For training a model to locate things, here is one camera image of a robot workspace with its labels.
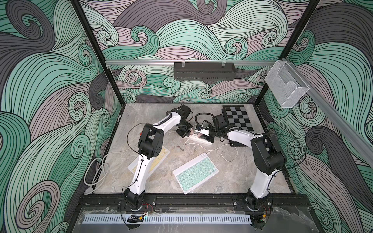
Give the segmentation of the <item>clear acrylic wall holder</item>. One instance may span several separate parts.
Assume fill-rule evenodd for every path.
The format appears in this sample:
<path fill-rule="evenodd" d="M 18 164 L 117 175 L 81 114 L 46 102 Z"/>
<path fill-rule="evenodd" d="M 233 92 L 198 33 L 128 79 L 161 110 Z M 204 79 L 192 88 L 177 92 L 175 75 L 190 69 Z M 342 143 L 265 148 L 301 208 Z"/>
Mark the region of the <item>clear acrylic wall holder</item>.
<path fill-rule="evenodd" d="M 265 82 L 282 108 L 292 108 L 309 90 L 301 73 L 288 61 L 276 61 Z"/>

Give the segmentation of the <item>black white chessboard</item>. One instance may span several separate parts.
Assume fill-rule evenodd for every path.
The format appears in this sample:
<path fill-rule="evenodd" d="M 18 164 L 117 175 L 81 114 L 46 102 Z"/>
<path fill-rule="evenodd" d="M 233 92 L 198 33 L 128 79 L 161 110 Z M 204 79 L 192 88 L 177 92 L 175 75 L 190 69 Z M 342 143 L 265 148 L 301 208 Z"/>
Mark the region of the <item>black white chessboard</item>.
<path fill-rule="evenodd" d="M 244 131 L 254 132 L 248 112 L 243 105 L 223 105 L 222 115 L 228 124 L 241 127 Z"/>

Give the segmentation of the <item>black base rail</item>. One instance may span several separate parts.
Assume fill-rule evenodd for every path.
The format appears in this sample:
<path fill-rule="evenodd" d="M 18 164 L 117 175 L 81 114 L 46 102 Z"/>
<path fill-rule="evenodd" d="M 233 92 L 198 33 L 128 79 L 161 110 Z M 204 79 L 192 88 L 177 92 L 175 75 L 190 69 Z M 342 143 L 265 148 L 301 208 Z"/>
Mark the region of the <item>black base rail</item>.
<path fill-rule="evenodd" d="M 143 195 L 143 201 L 156 207 L 213 207 L 213 206 L 233 206 L 243 205 L 249 200 L 248 194 L 178 194 L 178 193 L 146 193 Z M 265 199 L 272 205 L 308 205 L 309 199 L 301 194 L 270 194 Z M 79 205 L 119 205 L 125 203 L 125 197 L 122 194 L 92 194 L 82 196 Z"/>

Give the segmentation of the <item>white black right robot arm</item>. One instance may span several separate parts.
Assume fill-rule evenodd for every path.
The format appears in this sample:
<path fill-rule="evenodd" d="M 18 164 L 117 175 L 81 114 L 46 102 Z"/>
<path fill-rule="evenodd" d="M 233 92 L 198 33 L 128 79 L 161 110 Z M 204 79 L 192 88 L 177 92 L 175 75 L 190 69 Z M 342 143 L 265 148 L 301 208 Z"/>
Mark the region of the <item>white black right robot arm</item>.
<path fill-rule="evenodd" d="M 287 161 L 276 137 L 243 130 L 225 121 L 223 115 L 198 113 L 195 121 L 196 130 L 209 139 L 224 138 L 252 149 L 257 172 L 245 200 L 248 208 L 253 211 L 264 206 L 273 178 Z"/>

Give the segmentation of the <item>yellow wireless keyboard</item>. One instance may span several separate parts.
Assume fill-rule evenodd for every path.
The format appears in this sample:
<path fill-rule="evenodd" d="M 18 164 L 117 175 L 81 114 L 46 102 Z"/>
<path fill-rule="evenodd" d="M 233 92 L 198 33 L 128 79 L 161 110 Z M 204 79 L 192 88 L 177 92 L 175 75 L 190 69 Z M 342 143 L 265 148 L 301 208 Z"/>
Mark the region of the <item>yellow wireless keyboard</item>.
<path fill-rule="evenodd" d="M 161 165 L 161 163 L 167 158 L 170 154 L 170 150 L 166 147 L 162 147 L 160 154 L 153 160 L 152 164 L 150 165 L 150 171 L 148 177 L 150 177 L 155 170 Z M 127 168 L 133 174 L 135 174 L 137 169 L 138 159 L 135 159 Z"/>

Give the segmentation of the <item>white power strip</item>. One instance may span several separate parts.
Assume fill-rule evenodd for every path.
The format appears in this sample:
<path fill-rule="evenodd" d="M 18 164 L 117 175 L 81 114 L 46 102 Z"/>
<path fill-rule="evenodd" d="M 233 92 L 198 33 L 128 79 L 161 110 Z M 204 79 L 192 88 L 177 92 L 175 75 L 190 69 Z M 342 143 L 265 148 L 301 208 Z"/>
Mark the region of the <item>white power strip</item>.
<path fill-rule="evenodd" d="M 198 134 L 193 134 L 193 135 L 189 136 L 187 141 L 192 142 L 192 143 L 199 143 L 199 144 L 203 144 L 203 145 L 208 145 L 208 146 L 211 146 L 213 144 L 212 142 L 209 142 L 204 138 L 198 137 Z"/>

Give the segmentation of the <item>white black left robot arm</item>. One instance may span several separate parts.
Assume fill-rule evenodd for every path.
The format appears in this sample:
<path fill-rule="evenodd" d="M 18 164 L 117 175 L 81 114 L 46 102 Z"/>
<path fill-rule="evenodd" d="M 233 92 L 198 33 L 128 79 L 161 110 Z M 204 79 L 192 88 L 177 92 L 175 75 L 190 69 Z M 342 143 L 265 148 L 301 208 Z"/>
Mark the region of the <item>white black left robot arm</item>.
<path fill-rule="evenodd" d="M 157 123 L 145 123 L 138 141 L 138 164 L 129 186 L 123 190 L 124 199 L 130 208 L 138 210 L 142 207 L 146 181 L 150 174 L 151 164 L 161 153 L 164 134 L 177 127 L 176 132 L 182 138 L 190 134 L 192 125 L 187 118 L 192 113 L 186 105 L 174 108 L 166 113 L 166 117 Z"/>

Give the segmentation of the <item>green wireless keyboard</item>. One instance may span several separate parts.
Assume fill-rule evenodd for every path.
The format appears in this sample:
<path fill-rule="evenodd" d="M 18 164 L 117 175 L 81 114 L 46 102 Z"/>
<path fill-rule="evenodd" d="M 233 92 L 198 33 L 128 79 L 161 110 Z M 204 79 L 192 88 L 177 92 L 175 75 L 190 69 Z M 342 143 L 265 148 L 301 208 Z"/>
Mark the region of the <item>green wireless keyboard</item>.
<path fill-rule="evenodd" d="M 219 170 L 206 153 L 202 153 L 181 167 L 173 174 L 184 194 L 193 191 L 204 182 L 218 174 Z"/>

